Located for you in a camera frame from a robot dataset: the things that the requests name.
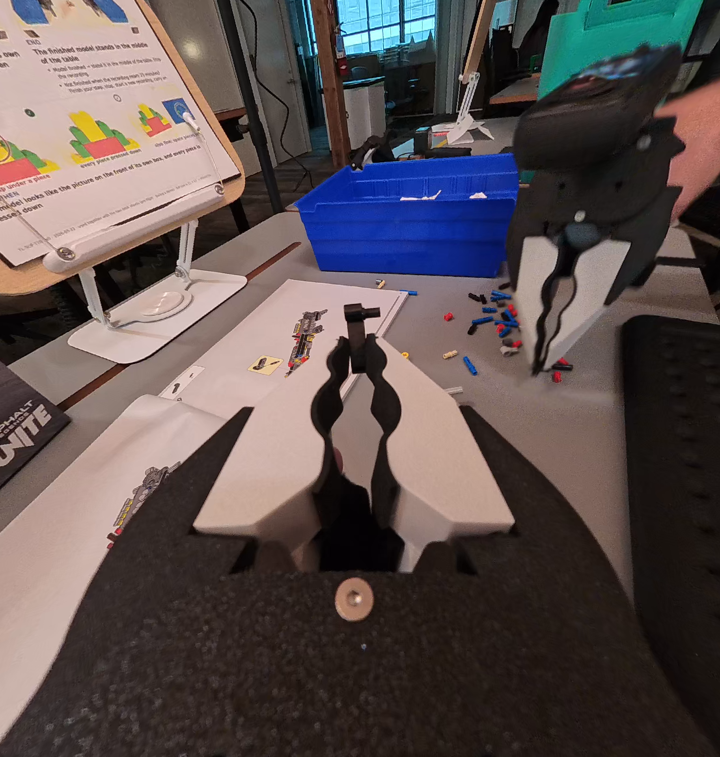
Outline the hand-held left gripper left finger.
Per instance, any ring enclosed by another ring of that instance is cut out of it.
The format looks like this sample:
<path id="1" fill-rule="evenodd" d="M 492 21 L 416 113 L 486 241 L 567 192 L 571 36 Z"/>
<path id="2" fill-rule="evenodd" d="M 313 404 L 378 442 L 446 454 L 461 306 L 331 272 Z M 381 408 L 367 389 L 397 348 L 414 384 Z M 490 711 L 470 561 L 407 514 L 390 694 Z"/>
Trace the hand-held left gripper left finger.
<path id="1" fill-rule="evenodd" d="M 340 337 L 252 409 L 196 516 L 205 535 L 275 542 L 288 553 L 336 523 L 367 521 L 367 491 L 339 472 L 331 431 L 351 344 Z"/>

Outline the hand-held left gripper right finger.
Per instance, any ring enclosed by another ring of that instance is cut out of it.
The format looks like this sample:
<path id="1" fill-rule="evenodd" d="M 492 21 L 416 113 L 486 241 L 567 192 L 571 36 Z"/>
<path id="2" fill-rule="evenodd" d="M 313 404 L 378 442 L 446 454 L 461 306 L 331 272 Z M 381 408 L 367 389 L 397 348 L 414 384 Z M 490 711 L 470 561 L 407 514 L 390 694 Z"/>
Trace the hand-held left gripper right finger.
<path id="1" fill-rule="evenodd" d="M 375 335 L 366 338 L 366 375 L 382 430 L 372 512 L 403 541 L 399 571 L 411 572 L 431 543 L 509 532 L 515 518 L 463 407 Z"/>

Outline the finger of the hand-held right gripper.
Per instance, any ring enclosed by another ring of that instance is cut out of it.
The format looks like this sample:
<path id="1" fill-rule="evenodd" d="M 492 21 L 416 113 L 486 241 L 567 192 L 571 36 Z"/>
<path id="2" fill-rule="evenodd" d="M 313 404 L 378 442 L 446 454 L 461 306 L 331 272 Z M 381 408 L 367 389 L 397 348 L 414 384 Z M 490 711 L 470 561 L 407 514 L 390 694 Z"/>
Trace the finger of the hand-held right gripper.
<path id="1" fill-rule="evenodd" d="M 527 236 L 517 269 L 515 300 L 526 358 L 532 375 L 545 371 L 548 318 L 560 251 L 544 236 Z"/>
<path id="2" fill-rule="evenodd" d="M 604 240 L 583 251 L 573 268 L 573 293 L 547 329 L 539 372 L 548 371 L 565 356 L 606 309 L 605 301 L 630 251 L 629 241 Z"/>

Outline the white lego instruction booklet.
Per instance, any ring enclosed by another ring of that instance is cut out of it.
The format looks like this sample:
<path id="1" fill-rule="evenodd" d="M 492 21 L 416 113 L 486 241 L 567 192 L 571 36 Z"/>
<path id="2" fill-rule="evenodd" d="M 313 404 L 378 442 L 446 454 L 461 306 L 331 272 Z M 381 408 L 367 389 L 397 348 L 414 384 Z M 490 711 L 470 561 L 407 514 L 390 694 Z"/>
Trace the white lego instruction booklet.
<path id="1" fill-rule="evenodd" d="M 379 308 L 384 336 L 408 295 L 289 279 L 159 395 L 134 400 L 0 533 L 0 741 L 52 666 L 109 535 L 243 406 L 283 382 L 306 313 L 322 327 L 308 362 L 346 334 L 343 308 Z"/>

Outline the black angled lego beam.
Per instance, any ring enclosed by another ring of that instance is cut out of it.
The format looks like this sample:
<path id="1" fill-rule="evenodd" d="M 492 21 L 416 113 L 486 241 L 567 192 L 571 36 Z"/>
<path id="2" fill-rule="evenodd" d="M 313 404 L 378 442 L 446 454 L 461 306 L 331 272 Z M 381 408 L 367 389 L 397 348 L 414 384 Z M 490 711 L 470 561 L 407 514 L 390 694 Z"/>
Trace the black angled lego beam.
<path id="1" fill-rule="evenodd" d="M 365 372 L 365 319 L 366 311 L 362 304 L 346 304 L 344 316 L 349 342 L 349 363 L 352 374 Z"/>

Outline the scattered loose lego pieces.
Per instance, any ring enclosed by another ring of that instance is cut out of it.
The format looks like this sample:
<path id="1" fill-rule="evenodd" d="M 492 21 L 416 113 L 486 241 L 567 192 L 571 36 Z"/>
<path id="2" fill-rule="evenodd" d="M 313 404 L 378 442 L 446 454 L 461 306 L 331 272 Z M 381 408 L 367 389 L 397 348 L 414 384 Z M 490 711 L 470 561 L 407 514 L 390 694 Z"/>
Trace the scattered loose lego pieces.
<path id="1" fill-rule="evenodd" d="M 442 320 L 458 327 L 467 343 L 480 339 L 505 359 L 517 357 L 524 349 L 517 301 L 507 281 L 481 289 L 470 287 L 446 306 Z"/>

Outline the black lego set box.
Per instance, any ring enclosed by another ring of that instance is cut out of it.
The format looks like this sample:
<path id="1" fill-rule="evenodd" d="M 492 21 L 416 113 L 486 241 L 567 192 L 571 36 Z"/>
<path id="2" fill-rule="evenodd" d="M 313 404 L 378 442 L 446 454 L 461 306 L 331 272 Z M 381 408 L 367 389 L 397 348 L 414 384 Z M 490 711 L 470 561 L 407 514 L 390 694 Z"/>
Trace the black lego set box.
<path id="1" fill-rule="evenodd" d="M 0 488 L 71 419 L 0 362 Z"/>

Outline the person's right hand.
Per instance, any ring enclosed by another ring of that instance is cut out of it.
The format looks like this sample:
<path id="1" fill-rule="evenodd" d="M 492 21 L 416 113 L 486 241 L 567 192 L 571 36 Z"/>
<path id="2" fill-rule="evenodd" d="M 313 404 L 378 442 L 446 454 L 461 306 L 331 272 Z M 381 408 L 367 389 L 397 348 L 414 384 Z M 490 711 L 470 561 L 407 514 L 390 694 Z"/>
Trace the person's right hand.
<path id="1" fill-rule="evenodd" d="M 674 134 L 684 151 L 670 162 L 669 185 L 679 186 L 670 223 L 720 177 L 720 79 L 660 107 L 657 118 L 674 117 Z"/>

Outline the teal tote bag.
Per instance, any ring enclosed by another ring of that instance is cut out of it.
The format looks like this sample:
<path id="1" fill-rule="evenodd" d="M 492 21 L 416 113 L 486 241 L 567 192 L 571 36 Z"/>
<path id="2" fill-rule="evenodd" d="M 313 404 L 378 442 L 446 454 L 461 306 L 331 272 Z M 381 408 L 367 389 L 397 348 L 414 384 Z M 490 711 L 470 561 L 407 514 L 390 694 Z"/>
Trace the teal tote bag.
<path id="1" fill-rule="evenodd" d="M 538 99 L 578 72 L 646 44 L 686 47 L 702 1 L 581 1 L 556 14 L 548 31 Z"/>

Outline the blue plastic bin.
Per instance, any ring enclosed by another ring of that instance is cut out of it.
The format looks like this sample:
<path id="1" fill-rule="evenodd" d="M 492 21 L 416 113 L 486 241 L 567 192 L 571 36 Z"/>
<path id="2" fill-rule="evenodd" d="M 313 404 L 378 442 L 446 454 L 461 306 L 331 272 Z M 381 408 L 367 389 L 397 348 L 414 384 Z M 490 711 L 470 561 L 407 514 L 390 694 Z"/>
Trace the blue plastic bin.
<path id="1" fill-rule="evenodd" d="M 344 167 L 296 207 L 322 271 L 494 278 L 518 187 L 512 153 L 399 161 Z"/>

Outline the black bundled object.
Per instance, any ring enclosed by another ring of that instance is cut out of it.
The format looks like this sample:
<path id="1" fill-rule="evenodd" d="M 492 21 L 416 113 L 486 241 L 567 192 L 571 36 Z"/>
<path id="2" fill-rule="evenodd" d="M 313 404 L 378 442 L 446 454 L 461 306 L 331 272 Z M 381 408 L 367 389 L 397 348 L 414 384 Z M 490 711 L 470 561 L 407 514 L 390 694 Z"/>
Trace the black bundled object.
<path id="1" fill-rule="evenodd" d="M 383 136 L 370 136 L 349 156 L 349 165 L 354 171 L 360 171 L 369 164 L 396 162 L 390 145 L 391 133 Z"/>

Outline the wooden support column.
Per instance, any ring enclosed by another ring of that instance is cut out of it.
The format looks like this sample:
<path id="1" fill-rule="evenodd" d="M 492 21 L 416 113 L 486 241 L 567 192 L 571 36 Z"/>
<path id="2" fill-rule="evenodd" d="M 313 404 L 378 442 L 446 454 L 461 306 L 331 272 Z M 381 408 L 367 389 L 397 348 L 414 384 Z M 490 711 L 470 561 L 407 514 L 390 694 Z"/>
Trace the wooden support column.
<path id="1" fill-rule="evenodd" d="M 349 163 L 351 145 L 346 119 L 343 82 L 336 58 L 336 14 L 334 2 L 311 1 L 317 56 L 325 101 L 327 133 L 333 166 L 341 169 Z"/>

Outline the black tripod pole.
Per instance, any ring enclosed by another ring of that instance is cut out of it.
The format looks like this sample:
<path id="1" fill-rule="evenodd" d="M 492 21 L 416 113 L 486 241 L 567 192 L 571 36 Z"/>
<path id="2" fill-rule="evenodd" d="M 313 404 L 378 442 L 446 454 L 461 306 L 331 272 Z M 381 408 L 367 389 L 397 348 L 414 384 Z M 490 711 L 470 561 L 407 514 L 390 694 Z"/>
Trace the black tripod pole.
<path id="1" fill-rule="evenodd" d="M 284 206 L 270 160 L 269 143 L 259 115 L 259 106 L 252 89 L 250 71 L 247 67 L 248 57 L 242 48 L 241 36 L 237 27 L 233 6 L 231 1 L 217 1 L 216 4 L 224 36 L 229 47 L 233 69 L 241 91 L 243 106 L 248 118 L 252 144 L 259 159 L 261 175 L 269 196 L 272 211 L 274 214 L 279 214 L 284 212 Z"/>

